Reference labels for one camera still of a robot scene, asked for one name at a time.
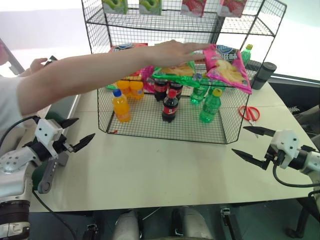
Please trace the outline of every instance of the wire basket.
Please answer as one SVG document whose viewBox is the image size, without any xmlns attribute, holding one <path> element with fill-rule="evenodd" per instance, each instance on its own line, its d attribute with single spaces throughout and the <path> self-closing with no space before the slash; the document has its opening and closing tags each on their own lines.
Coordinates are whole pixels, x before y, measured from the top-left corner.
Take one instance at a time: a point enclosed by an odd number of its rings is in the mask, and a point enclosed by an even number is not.
<svg viewBox="0 0 320 240">
<path fill-rule="evenodd" d="M 171 39 L 185 42 L 216 43 L 220 34 L 243 36 L 241 49 L 249 36 L 271 38 L 267 56 L 287 6 L 278 0 L 248 0 L 241 18 L 220 17 L 217 7 L 220 0 L 207 1 L 203 17 L 180 15 L 181 0 L 163 0 L 162 12 L 157 15 L 140 15 L 139 1 L 128 1 L 127 14 L 105 14 L 101 0 L 82 0 L 90 49 L 93 54 L 107 53 L 111 46 L 126 43 L 149 43 Z M 260 64 L 251 64 L 247 73 L 251 78 Z M 197 73 L 205 66 L 196 65 Z M 131 121 L 120 123 L 113 111 L 111 91 L 97 90 L 99 129 L 116 135 L 160 138 L 215 144 L 229 144 L 239 138 L 242 117 L 238 108 L 247 105 L 248 94 L 227 86 L 220 97 L 221 107 L 211 123 L 202 123 L 199 114 L 202 105 L 190 104 L 193 89 L 184 86 L 173 122 L 162 121 L 163 104 L 151 93 L 141 100 L 129 99 Z"/>
</svg>

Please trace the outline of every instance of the white wall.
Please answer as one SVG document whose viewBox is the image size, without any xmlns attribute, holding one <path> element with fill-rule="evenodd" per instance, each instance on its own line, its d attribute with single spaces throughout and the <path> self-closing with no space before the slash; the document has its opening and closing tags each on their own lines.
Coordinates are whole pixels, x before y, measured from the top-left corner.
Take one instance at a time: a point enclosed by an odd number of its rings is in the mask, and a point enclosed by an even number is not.
<svg viewBox="0 0 320 240">
<path fill-rule="evenodd" d="M 266 60 L 276 73 L 320 80 L 320 0 L 283 1 L 287 12 Z M 90 53 L 80 0 L 0 0 L 0 37 L 24 68 L 34 58 Z M 232 47 L 237 38 L 222 34 L 219 43 Z M 248 39 L 253 60 L 261 61 L 270 41 Z"/>
</svg>

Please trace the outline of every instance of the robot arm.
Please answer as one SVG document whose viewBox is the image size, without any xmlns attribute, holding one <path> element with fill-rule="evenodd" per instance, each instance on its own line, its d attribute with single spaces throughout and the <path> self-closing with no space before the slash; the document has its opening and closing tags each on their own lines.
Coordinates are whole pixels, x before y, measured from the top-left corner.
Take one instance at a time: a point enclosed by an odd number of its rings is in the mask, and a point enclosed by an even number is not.
<svg viewBox="0 0 320 240">
<path fill-rule="evenodd" d="M 273 162 L 273 176 L 279 183 L 287 187 L 313 187 L 314 191 L 310 192 L 309 197 L 313 194 L 320 212 L 320 152 L 305 145 L 299 148 L 299 139 L 292 130 L 274 131 L 259 126 L 245 126 L 243 128 L 255 134 L 272 137 L 270 146 L 264 156 L 266 160 L 260 161 L 246 152 L 236 149 L 232 150 L 245 161 L 257 165 L 264 170 L 268 168 L 270 162 Z M 282 169 L 290 167 L 299 170 L 302 174 L 308 175 L 311 178 L 312 184 L 299 185 L 281 181 L 276 173 L 277 166 Z"/>
<path fill-rule="evenodd" d="M 34 170 L 45 161 L 59 162 L 59 155 L 65 151 L 79 151 L 95 136 L 88 135 L 77 145 L 69 145 L 62 130 L 76 120 L 78 118 L 66 119 L 58 124 L 54 120 L 40 119 L 35 130 L 36 142 L 29 142 L 21 149 L 0 157 L 0 240 L 29 237 L 28 217 Z M 48 166 L 55 169 L 56 164 Z"/>
</svg>

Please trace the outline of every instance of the floor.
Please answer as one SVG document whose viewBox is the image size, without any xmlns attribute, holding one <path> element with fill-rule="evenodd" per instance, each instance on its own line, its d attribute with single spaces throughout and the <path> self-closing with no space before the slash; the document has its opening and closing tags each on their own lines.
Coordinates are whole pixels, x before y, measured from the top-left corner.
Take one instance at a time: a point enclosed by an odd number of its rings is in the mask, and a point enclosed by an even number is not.
<svg viewBox="0 0 320 240">
<path fill-rule="evenodd" d="M 295 228 L 302 207 L 295 199 L 277 200 L 247 206 L 232 205 L 199 205 L 193 206 L 205 218 L 205 221 L 216 240 L 231 240 L 226 226 L 220 217 L 220 208 L 229 207 L 236 215 L 243 240 L 289 240 L 285 235 L 286 228 Z M 175 207 L 162 207 L 143 221 L 145 239 L 167 237 L 171 223 L 171 212 Z M 156 210 L 156 207 L 141 208 L 139 212 L 144 218 Z M 60 214 L 75 230 L 77 238 L 82 239 L 86 226 L 97 223 L 99 239 L 111 239 L 115 223 L 120 214 L 126 210 L 101 210 L 80 215 Z M 63 225 L 49 213 L 30 214 L 30 240 L 71 240 L 72 236 Z M 320 239 L 320 224 L 310 216 L 303 240 Z"/>
</svg>

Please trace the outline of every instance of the black thermos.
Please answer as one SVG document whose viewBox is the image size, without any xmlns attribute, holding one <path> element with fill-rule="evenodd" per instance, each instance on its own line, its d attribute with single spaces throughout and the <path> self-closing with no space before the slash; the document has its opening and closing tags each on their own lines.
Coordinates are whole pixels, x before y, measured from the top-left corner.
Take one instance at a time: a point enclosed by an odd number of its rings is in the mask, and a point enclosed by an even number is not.
<svg viewBox="0 0 320 240">
<path fill-rule="evenodd" d="M 277 66 L 271 62 L 264 62 L 256 75 L 251 79 L 250 84 L 253 89 L 259 90 L 271 77 Z"/>
</svg>

